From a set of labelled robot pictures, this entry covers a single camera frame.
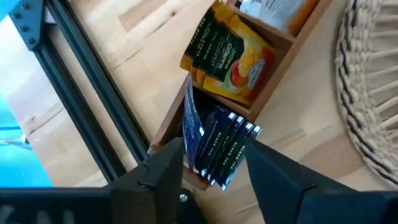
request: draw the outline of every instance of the wooden box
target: wooden box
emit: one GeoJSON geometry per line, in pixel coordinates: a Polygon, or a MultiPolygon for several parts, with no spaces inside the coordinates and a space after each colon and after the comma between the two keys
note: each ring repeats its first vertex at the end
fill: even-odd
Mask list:
{"type": "MultiPolygon", "coordinates": [[[[248,121],[255,123],[259,113],[268,102],[271,94],[274,92],[279,82],[289,69],[294,58],[298,54],[301,46],[310,35],[312,29],[315,27],[319,18],[323,15],[331,0],[320,0],[313,12],[308,17],[306,23],[296,37],[282,33],[281,31],[251,17],[243,14],[237,7],[234,6],[236,0],[228,1],[231,8],[240,16],[240,18],[254,31],[260,34],[267,42],[276,49],[276,60],[273,68],[268,73],[268,79],[264,83],[264,87],[254,103],[246,108],[231,100],[223,98],[212,93],[206,92],[208,95],[218,100],[220,103],[230,107],[237,113],[244,116],[248,121]]],[[[205,91],[199,85],[194,84],[195,88],[205,91]]],[[[174,102],[172,103],[169,112],[166,114],[160,129],[151,142],[149,154],[153,154],[162,149],[162,146],[168,143],[171,139],[181,136],[182,117],[183,117],[183,99],[185,95],[184,85],[180,87],[174,102]]],[[[184,179],[194,185],[195,187],[205,190],[208,187],[208,182],[202,179],[199,175],[193,173],[188,168],[184,167],[184,179]]]]}

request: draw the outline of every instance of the metal bracket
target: metal bracket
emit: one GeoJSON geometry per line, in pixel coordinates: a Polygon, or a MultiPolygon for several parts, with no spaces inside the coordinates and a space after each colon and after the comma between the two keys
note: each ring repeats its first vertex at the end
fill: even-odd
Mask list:
{"type": "Polygon", "coordinates": [[[10,17],[19,35],[29,50],[34,50],[42,33],[44,0],[21,1],[10,12],[10,17]]]}

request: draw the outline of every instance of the wooden tea organizer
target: wooden tea organizer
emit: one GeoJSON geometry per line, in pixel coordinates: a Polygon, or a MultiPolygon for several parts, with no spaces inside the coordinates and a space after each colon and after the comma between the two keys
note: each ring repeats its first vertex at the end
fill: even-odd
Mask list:
{"type": "MultiPolygon", "coordinates": [[[[212,93],[209,93],[201,88],[196,83],[193,86],[201,91],[204,91],[220,103],[230,107],[235,112],[244,116],[248,121],[255,122],[259,113],[268,102],[271,94],[274,92],[279,82],[289,69],[294,58],[298,54],[301,46],[310,35],[312,29],[315,27],[319,18],[323,15],[331,0],[320,0],[313,12],[308,17],[306,23],[301,28],[301,31],[296,37],[282,33],[281,31],[255,19],[251,16],[243,14],[234,6],[235,1],[228,1],[233,11],[236,12],[249,27],[261,35],[273,48],[276,49],[276,60],[273,68],[267,74],[268,80],[265,82],[262,91],[250,107],[241,106],[231,100],[223,98],[212,93]]],[[[174,137],[181,135],[182,118],[183,118],[183,99],[185,95],[185,87],[182,85],[180,90],[172,103],[169,112],[166,114],[160,128],[151,142],[149,154],[154,154],[161,150],[164,144],[167,144],[174,137]]],[[[189,170],[186,166],[183,170],[183,178],[198,189],[206,190],[209,186],[207,180],[201,178],[198,174],[189,170]]]]}

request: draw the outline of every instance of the fruit illustration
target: fruit illustration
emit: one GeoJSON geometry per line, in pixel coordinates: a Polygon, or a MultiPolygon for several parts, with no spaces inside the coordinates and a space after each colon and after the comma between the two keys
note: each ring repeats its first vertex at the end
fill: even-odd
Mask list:
{"type": "Polygon", "coordinates": [[[231,66],[231,83],[235,87],[244,87],[248,83],[248,77],[242,77],[239,73],[239,59],[237,59],[231,66]]]}

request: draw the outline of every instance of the black metal rail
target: black metal rail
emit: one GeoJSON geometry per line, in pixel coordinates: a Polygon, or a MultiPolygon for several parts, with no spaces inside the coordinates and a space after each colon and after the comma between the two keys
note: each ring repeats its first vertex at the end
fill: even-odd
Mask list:
{"type": "Polygon", "coordinates": [[[149,142],[142,132],[93,44],[66,1],[47,0],[45,4],[80,62],[106,111],[138,163],[148,158],[149,142]]]}
{"type": "Polygon", "coordinates": [[[35,54],[106,180],[112,182],[126,170],[53,46],[48,35],[49,25],[44,22],[45,8],[65,36],[137,163],[148,157],[148,140],[69,4],[59,0],[22,0],[9,15],[27,48],[35,54]]]}
{"type": "Polygon", "coordinates": [[[98,124],[64,62],[47,37],[42,37],[34,54],[61,99],[87,148],[108,182],[126,173],[104,131],[98,124]]]}

